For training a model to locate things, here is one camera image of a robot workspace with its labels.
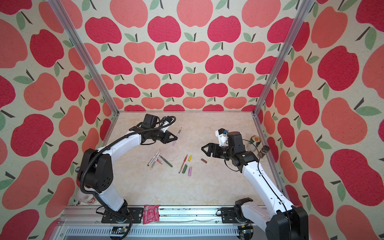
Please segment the green pen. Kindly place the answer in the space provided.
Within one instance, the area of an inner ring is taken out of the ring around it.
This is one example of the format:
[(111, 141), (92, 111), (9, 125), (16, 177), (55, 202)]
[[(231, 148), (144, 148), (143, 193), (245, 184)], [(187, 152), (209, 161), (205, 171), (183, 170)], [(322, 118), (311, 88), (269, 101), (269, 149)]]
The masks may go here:
[(163, 156), (160, 155), (160, 158), (168, 165), (170, 166), (171, 168), (173, 167), (173, 165), (168, 161), (166, 160)]

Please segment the pink pen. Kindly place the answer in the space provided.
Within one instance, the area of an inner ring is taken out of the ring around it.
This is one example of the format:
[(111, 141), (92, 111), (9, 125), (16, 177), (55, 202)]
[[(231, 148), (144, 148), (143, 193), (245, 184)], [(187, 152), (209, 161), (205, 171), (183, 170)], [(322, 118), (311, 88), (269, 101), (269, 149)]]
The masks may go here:
[(176, 140), (173, 142), (172, 146), (175, 145), (176, 141), (177, 141), (178, 138), (179, 138), (179, 135), (180, 135), (181, 131), (182, 131), (182, 127), (179, 129), (179, 131), (178, 131), (178, 133), (177, 133), (177, 135), (176, 135)]

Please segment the green pen cap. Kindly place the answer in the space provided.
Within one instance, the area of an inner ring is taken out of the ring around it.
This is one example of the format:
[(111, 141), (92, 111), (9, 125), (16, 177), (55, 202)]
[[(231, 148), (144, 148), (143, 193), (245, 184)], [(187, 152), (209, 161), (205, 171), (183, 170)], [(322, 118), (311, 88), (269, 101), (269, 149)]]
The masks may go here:
[(187, 168), (188, 168), (188, 165), (184, 165), (184, 167), (183, 167), (183, 170), (182, 170), (182, 173), (183, 173), (183, 174), (185, 174), (185, 173), (186, 173), (186, 171), (187, 171)]

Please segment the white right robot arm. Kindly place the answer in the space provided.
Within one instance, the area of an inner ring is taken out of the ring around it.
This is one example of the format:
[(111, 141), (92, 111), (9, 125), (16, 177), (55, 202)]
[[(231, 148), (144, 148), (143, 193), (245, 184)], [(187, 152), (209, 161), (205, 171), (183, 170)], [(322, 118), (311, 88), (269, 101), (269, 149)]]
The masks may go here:
[(202, 147), (208, 156), (230, 160), (251, 182), (266, 210), (252, 202), (240, 205), (242, 221), (251, 221), (263, 229), (268, 240), (308, 240), (309, 220), (303, 207), (296, 207), (265, 173), (259, 159), (244, 146), (229, 147), (209, 143)]

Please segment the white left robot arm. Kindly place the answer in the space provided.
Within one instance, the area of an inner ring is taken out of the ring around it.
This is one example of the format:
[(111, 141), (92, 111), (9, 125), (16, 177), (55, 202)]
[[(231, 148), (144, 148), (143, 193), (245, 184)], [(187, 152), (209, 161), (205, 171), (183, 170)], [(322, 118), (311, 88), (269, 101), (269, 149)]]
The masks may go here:
[(111, 144), (97, 150), (86, 150), (78, 172), (81, 192), (93, 195), (109, 213), (127, 219), (127, 202), (113, 185), (113, 164), (132, 148), (143, 145), (146, 140), (160, 141), (163, 144), (177, 140), (168, 131), (170, 125), (166, 123), (157, 128), (134, 126)]

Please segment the red gel pen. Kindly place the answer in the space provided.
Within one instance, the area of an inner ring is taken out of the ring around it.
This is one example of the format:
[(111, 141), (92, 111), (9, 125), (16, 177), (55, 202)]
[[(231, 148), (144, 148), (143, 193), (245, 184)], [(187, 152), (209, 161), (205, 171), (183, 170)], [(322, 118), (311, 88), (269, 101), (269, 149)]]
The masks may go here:
[(180, 170), (179, 170), (179, 172), (178, 172), (179, 174), (180, 174), (181, 171), (183, 170), (183, 167), (184, 167), (184, 164), (185, 164), (187, 158), (188, 158), (188, 154), (185, 156), (185, 158), (184, 158), (184, 160), (183, 160), (182, 166), (181, 166), (181, 168), (180, 168)]

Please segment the white pen black tip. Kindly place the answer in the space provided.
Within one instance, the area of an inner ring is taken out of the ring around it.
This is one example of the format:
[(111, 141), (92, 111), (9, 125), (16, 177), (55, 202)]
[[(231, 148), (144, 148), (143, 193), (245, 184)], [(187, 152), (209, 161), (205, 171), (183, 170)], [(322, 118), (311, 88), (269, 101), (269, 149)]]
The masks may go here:
[(161, 150), (158, 150), (156, 152), (156, 154), (153, 156), (153, 158), (150, 160), (150, 162), (147, 164), (147, 166), (150, 166), (153, 163), (153, 161), (155, 161), (157, 159), (160, 152), (161, 152)]

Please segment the green drink can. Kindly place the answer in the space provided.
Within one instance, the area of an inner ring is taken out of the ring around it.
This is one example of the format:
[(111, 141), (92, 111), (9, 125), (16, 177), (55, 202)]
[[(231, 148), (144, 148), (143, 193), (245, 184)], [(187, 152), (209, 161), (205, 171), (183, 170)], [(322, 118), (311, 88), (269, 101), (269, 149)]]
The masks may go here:
[(247, 149), (248, 151), (252, 151), (252, 152), (257, 151), (260, 144), (261, 144), (261, 138), (259, 136), (254, 135), (250, 137), (250, 139), (248, 140)]

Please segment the brown spice jar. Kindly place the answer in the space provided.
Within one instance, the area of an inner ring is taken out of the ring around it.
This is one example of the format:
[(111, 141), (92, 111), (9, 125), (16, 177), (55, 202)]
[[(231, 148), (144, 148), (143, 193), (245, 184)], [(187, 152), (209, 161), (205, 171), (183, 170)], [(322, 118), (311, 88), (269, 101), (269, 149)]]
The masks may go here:
[(268, 152), (270, 151), (270, 147), (265, 145), (261, 148), (261, 150), (258, 152), (258, 158), (262, 159)]

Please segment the pink snack packet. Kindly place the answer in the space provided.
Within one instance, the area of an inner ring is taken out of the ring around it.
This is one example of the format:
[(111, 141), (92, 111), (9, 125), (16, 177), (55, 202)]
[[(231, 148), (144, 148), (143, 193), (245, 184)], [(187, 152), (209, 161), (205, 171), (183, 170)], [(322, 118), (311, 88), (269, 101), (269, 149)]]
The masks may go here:
[(143, 210), (143, 224), (150, 224), (160, 220), (160, 205), (145, 205)]

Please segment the clear plastic cup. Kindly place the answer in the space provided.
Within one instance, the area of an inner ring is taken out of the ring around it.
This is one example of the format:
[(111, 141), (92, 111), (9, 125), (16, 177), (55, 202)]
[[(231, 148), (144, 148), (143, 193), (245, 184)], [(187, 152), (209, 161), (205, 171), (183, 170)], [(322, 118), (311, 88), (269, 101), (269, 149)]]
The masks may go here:
[(77, 192), (77, 205), (93, 205), (96, 202), (96, 198), (93, 195), (84, 194), (81, 190)]

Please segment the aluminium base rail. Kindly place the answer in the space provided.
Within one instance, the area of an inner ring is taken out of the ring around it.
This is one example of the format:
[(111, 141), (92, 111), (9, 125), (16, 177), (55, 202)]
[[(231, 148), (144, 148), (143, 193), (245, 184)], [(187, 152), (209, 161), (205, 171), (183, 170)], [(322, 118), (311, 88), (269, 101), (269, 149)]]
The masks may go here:
[(132, 220), (101, 206), (67, 207), (53, 222), (47, 240), (284, 240), (266, 231), (270, 220), (264, 206), (247, 203), (261, 213), (257, 223), (242, 221), (232, 206), (160, 206), (159, 220), (144, 224), (144, 207), (129, 206)]

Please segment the aluminium frame post right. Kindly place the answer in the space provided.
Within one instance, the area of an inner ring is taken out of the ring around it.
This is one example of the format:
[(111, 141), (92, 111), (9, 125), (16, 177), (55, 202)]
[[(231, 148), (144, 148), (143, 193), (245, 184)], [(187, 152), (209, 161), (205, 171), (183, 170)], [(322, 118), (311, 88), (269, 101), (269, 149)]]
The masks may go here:
[(285, 61), (286, 56), (289, 54), (289, 51), (291, 49), (293, 49), (293, 42), (296, 39), (296, 37), (297, 37), (297, 35), (301, 29), (301, 26), (304, 23), (304, 20), (306, 19), (308, 11), (310, 10), (312, 4), (315, 3), (315, 1), (308, 0), (308, 1), (301, 1), (301, 3), (302, 4), (300, 5), (300, 7), (298, 9), (298, 12), (297, 12), (297, 14), (294, 18), (294, 21), (292, 23), (292, 26), (288, 32), (286, 40), (284, 41), (284, 44), (282, 45), (281, 50), (279, 51), (279, 55), (275, 61), (275, 64), (272, 68), (271, 73), (267, 77), (265, 87), (264, 87), (264, 89), (261, 93), (261, 96), (258, 99), (257, 105), (256, 105), (256, 107), (252, 113), (252, 117), (254, 119), (258, 116), (259, 111), (262, 108), (262, 105), (265, 103), (265, 100), (269, 94), (269, 91), (272, 87), (272, 84), (275, 81), (275, 79), (277, 78), (277, 75), (281, 70), (281, 67)]

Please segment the aluminium frame post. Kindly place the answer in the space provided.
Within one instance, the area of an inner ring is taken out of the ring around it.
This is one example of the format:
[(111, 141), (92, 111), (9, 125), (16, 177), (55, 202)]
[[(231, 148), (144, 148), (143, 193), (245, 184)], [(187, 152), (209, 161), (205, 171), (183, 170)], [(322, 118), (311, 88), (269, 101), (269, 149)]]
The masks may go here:
[(292, 26), (288, 32), (286, 40), (284, 41), (284, 44), (282, 45), (281, 50), (279, 51), (279, 55), (275, 61), (275, 64), (272, 68), (271, 73), (267, 77), (265, 87), (264, 87), (264, 89), (261, 93), (261, 96), (258, 99), (257, 105), (256, 105), (256, 107), (252, 113), (252, 117), (254, 119), (258, 116), (259, 111), (262, 108), (262, 105), (265, 103), (265, 100), (269, 94), (269, 91), (272, 87), (272, 84), (275, 81), (275, 79), (277, 78), (277, 75), (281, 70), (281, 67), (285, 61), (286, 56), (289, 54), (289, 51), (291, 49), (293, 49), (293, 42), (296, 39), (296, 37), (297, 37), (297, 35), (301, 29), (301, 26), (304, 23), (304, 20), (306, 19), (308, 11), (310, 10), (312, 4), (315, 3), (315, 1), (308, 0), (308, 1), (301, 1), (301, 3), (302, 4), (300, 5), (300, 7), (298, 9), (298, 12), (297, 12), (297, 14), (294, 18), (294, 21), (292, 23)]
[(113, 100), (113, 97), (111, 96), (103, 78), (101, 77), (100, 73), (98, 72), (94, 61), (92, 60), (91, 55), (89, 54), (87, 48), (85, 47), (84, 43), (82, 42), (81, 38), (79, 37), (77, 30), (75, 26), (73, 25), (70, 16), (67, 14), (64, 5), (61, 1), (57, 0), (49, 0), (48, 1), (50, 6), (52, 7), (55, 15), (57, 16), (58, 20), (60, 21), (61, 25), (63, 26), (64, 30), (66, 31), (67, 35), (69, 36), (69, 39), (72, 41), (74, 47), (76, 48), (80, 58), (82, 59), (83, 63), (85, 64), (89, 74), (95, 81), (95, 84), (97, 85), (98, 89), (101, 92), (101, 95), (103, 96), (104, 100), (108, 104), (109, 108), (112, 111), (112, 114), (114, 116), (118, 116), (120, 111), (117, 108), (116, 103)]

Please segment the aluminium frame post left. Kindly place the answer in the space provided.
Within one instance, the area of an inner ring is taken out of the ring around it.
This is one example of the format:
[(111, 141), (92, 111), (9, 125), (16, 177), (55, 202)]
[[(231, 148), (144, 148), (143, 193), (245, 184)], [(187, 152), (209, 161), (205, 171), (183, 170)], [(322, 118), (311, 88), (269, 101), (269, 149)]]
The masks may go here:
[(101, 95), (103, 96), (104, 100), (108, 104), (109, 108), (112, 111), (112, 114), (114, 116), (118, 116), (120, 111), (117, 108), (116, 103), (113, 100), (113, 97), (111, 96), (103, 78), (101, 77), (100, 73), (98, 72), (94, 61), (92, 60), (91, 55), (89, 54), (87, 48), (85, 47), (84, 43), (82, 42), (81, 38), (79, 37), (77, 30), (75, 26), (73, 25), (70, 16), (67, 14), (64, 5), (61, 1), (57, 0), (49, 0), (48, 1), (50, 6), (52, 7), (55, 15), (57, 16), (58, 20), (60, 21), (61, 25), (63, 26), (64, 30), (66, 31), (67, 35), (69, 36), (69, 39), (72, 41), (74, 47), (76, 48), (80, 58), (82, 59), (83, 63), (85, 64), (89, 74), (95, 81), (95, 84), (97, 85), (98, 89), (101, 92)]

